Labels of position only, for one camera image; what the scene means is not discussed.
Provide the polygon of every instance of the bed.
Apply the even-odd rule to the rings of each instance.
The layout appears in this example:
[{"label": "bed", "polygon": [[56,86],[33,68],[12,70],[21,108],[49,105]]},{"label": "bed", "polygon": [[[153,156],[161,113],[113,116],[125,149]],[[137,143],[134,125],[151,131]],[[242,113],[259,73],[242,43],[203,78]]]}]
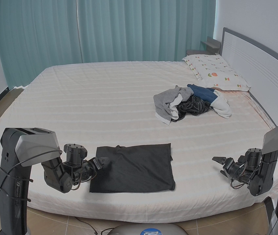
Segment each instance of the bed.
[{"label": "bed", "polygon": [[[232,37],[239,38],[234,33],[223,37],[222,56],[243,73],[242,61],[232,53],[238,42],[226,47]],[[249,75],[244,78],[253,88]],[[266,103],[262,107],[257,103],[258,93],[228,91],[224,96],[232,108],[230,119],[210,110],[169,126],[159,121],[153,95],[191,83],[198,81],[184,62],[105,62],[45,69],[0,118],[0,137],[6,127],[41,127],[56,132],[60,147],[66,143],[85,146],[88,158],[95,156],[98,146],[171,143],[176,189],[102,194],[90,193],[89,183],[84,183],[79,190],[62,194],[46,185],[42,166],[35,165],[28,206],[76,217],[168,223],[244,208],[268,196],[276,198],[278,166],[272,189],[253,197],[246,187],[233,190],[220,174],[220,165],[211,159],[238,159],[248,148],[261,148],[263,135],[278,124],[278,117],[266,113]]]}]

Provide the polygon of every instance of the floral pillow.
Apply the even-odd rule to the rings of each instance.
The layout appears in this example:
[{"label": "floral pillow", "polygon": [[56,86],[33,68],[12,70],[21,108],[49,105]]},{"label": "floral pillow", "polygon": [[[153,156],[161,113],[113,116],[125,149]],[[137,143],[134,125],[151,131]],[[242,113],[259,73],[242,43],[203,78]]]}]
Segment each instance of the floral pillow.
[{"label": "floral pillow", "polygon": [[205,82],[206,87],[245,92],[250,89],[248,83],[218,54],[190,55],[183,60],[194,72],[198,81]]}]

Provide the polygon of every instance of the bed sheet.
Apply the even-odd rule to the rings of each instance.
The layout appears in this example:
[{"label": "bed sheet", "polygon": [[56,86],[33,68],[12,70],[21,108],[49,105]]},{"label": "bed sheet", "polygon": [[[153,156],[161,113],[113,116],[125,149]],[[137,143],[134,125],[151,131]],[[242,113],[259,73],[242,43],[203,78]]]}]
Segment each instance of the bed sheet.
[{"label": "bed sheet", "polygon": [[185,62],[105,62],[45,69],[0,118],[6,127],[41,127],[56,132],[60,147],[78,143],[88,159],[98,146],[171,143],[174,191],[157,193],[90,193],[89,183],[62,194],[46,185],[43,168],[34,165],[28,206],[47,212],[129,222],[166,223],[232,211],[267,196],[253,197],[246,187],[233,190],[213,156],[244,155],[262,147],[270,130],[262,110],[246,92],[223,92],[232,109],[224,119],[213,110],[187,115],[169,126],[155,117],[153,95],[175,85],[198,84]]}]

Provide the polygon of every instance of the curtain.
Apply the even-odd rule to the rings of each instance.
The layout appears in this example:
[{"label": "curtain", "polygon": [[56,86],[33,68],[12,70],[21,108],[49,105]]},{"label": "curtain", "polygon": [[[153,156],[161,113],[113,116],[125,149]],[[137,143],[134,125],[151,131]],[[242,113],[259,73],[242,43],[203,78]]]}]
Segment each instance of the curtain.
[{"label": "curtain", "polygon": [[0,0],[0,58],[10,89],[53,65],[180,61],[214,21],[215,0]]},{"label": "curtain", "polygon": [[81,63],[76,0],[0,0],[0,58],[9,89]]},{"label": "curtain", "polygon": [[77,0],[83,62],[180,61],[212,37],[215,0]]}]

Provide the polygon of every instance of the headboard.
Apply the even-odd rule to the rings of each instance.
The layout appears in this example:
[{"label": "headboard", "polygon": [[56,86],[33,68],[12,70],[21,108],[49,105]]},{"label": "headboard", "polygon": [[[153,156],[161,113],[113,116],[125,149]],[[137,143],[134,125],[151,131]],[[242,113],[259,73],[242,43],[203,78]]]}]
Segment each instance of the headboard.
[{"label": "headboard", "polygon": [[250,95],[278,125],[278,53],[224,28],[220,55],[248,82]]}]

